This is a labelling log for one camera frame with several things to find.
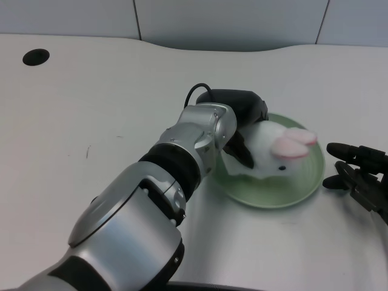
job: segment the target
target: pink bunny ear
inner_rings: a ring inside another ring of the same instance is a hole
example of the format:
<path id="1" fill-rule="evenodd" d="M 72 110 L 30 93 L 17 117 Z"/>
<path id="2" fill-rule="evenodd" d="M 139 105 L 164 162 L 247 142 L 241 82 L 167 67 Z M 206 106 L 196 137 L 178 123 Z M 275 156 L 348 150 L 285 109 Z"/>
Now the pink bunny ear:
<path id="1" fill-rule="evenodd" d="M 302 144 L 305 144 L 307 146 L 314 145 L 317 140 L 315 133 L 310 132 L 306 129 L 298 129 L 296 127 L 287 129 L 284 132 L 284 136 L 287 138 L 293 139 L 294 141 L 298 141 Z"/>
<path id="2" fill-rule="evenodd" d="M 280 137 L 271 145 L 271 152 L 277 158 L 298 159 L 309 154 L 309 149 L 290 138 Z"/>

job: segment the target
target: table surface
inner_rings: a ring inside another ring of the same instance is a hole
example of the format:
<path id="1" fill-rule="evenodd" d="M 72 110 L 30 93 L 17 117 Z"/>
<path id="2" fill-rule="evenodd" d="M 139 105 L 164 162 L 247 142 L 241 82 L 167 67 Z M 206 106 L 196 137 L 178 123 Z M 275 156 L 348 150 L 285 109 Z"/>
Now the table surface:
<path id="1" fill-rule="evenodd" d="M 388 150 L 388 48 L 224 53 L 114 38 L 0 35 L 0 42 L 0 289 L 60 259 L 78 216 L 177 121 L 198 82 L 254 91 L 271 112 L 316 131 L 323 147 Z M 28 67 L 22 57 L 35 48 L 50 59 Z M 326 154 L 326 176 L 334 162 Z M 180 229 L 186 254 L 175 281 L 388 290 L 387 227 L 342 192 L 319 189 L 295 207 L 259 210 L 207 179 Z"/>

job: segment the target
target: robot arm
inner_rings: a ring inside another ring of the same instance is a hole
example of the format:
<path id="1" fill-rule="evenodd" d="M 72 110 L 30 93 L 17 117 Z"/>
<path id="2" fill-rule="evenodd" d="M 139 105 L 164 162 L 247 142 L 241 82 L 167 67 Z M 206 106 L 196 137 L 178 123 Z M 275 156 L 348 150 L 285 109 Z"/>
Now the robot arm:
<path id="1" fill-rule="evenodd" d="M 164 286 L 184 246 L 176 228 L 186 202 L 236 131 L 232 108 L 187 106 L 139 162 L 126 168 L 78 219 L 66 254 L 20 291 L 138 291 Z"/>

